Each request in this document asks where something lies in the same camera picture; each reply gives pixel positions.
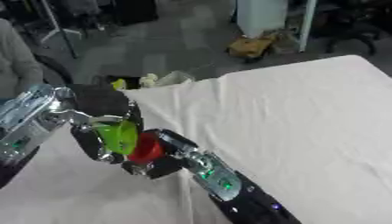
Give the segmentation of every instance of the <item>screw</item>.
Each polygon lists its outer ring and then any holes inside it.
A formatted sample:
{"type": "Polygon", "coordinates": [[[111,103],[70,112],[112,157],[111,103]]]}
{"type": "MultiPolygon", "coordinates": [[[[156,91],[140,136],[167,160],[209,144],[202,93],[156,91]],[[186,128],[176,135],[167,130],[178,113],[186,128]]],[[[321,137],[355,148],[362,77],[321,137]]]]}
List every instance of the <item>screw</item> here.
{"type": "Polygon", "coordinates": [[[254,186],[249,186],[247,188],[247,190],[248,190],[249,193],[252,193],[255,190],[255,187],[254,186]]]}

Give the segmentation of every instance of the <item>red object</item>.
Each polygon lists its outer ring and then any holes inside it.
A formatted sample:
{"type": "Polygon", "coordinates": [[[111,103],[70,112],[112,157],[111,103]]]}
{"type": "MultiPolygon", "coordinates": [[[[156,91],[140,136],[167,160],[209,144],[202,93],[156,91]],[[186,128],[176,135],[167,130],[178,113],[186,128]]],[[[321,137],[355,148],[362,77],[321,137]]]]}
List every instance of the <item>red object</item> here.
{"type": "Polygon", "coordinates": [[[154,133],[144,132],[137,139],[136,148],[128,155],[128,159],[137,164],[147,164],[163,155],[164,150],[159,144],[158,137],[154,133]]]}

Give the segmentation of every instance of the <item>table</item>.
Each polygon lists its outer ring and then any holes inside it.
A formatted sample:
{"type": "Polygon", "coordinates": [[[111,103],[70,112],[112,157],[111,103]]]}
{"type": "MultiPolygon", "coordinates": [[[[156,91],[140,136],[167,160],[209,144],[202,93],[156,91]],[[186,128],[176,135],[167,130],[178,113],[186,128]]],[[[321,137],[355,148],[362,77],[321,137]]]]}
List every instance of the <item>table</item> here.
{"type": "MultiPolygon", "coordinates": [[[[357,56],[132,90],[146,128],[215,151],[304,224],[392,220],[392,80],[357,56]]],[[[6,224],[228,223],[188,173],[90,161],[67,127],[0,191],[6,224]]]]}

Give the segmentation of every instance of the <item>green led light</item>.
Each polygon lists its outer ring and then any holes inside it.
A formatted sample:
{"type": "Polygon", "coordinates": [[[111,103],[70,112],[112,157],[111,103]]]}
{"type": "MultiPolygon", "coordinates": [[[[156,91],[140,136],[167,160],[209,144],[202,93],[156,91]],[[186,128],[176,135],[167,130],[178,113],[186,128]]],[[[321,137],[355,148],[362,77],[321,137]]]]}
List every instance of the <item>green led light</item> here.
{"type": "Polygon", "coordinates": [[[214,170],[208,171],[205,174],[201,174],[201,177],[203,179],[207,179],[209,176],[211,176],[214,173],[214,170]]]}
{"type": "Polygon", "coordinates": [[[231,189],[231,185],[230,184],[225,184],[225,188],[226,188],[226,190],[230,190],[231,189]]]}

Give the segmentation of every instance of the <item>person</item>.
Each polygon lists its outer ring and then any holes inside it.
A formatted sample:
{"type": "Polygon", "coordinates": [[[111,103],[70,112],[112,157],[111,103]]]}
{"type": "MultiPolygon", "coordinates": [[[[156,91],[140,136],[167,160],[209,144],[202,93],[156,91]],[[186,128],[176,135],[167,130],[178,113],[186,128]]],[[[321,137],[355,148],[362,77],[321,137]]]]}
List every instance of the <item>person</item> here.
{"type": "Polygon", "coordinates": [[[0,18],[0,99],[42,83],[43,71],[11,23],[0,18]]]}

